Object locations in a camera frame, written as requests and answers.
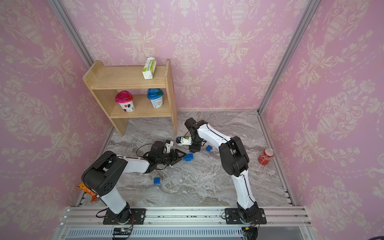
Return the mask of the blue large lego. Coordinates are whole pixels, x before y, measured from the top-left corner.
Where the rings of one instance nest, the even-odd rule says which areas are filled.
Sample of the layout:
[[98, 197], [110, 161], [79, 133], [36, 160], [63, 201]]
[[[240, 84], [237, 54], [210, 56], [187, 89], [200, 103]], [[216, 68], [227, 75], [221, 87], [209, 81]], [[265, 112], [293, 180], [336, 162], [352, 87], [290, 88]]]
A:
[[183, 160], [186, 161], [186, 162], [190, 162], [194, 159], [194, 154], [190, 153], [190, 154], [187, 154]]

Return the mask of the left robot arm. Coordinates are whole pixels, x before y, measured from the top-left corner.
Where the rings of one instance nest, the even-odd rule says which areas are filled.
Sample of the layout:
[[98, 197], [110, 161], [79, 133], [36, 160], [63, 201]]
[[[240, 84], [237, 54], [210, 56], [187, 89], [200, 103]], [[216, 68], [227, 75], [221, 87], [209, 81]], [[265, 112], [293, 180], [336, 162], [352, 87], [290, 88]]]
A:
[[132, 218], [131, 207], [119, 193], [116, 184], [124, 173], [149, 174], [158, 170], [158, 165], [173, 166], [187, 153], [172, 148], [170, 141], [156, 141], [151, 149], [137, 158], [124, 157], [112, 151], [104, 152], [83, 173], [85, 186], [95, 193], [107, 207], [118, 224], [126, 224]]

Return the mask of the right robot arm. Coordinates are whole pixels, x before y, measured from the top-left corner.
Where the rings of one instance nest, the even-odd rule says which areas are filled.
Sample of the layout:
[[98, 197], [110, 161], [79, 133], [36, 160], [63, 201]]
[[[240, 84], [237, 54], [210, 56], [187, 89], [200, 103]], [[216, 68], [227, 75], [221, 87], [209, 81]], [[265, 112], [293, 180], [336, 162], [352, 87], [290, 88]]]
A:
[[252, 193], [248, 171], [250, 159], [242, 140], [238, 136], [229, 137], [220, 133], [204, 120], [197, 122], [189, 118], [185, 126], [191, 135], [189, 150], [192, 153], [201, 150], [203, 141], [219, 150], [222, 167], [235, 185], [240, 218], [245, 223], [255, 221], [260, 211]]

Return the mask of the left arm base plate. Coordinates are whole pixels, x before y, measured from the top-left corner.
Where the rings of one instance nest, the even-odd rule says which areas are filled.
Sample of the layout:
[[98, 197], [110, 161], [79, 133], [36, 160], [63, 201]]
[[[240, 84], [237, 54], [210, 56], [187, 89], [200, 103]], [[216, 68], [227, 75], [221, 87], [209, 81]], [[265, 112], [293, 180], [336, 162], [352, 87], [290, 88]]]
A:
[[122, 211], [120, 214], [107, 209], [103, 220], [104, 225], [143, 225], [146, 217], [146, 209], [133, 208]]

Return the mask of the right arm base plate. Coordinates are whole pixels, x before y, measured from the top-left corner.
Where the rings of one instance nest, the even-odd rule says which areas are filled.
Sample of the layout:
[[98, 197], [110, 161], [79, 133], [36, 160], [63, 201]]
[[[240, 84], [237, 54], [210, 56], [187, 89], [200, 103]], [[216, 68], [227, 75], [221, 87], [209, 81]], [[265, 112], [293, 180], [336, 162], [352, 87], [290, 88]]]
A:
[[227, 225], [266, 225], [267, 219], [264, 209], [257, 208], [255, 210], [248, 209], [246, 211], [237, 208], [226, 208], [222, 214], [222, 218]]

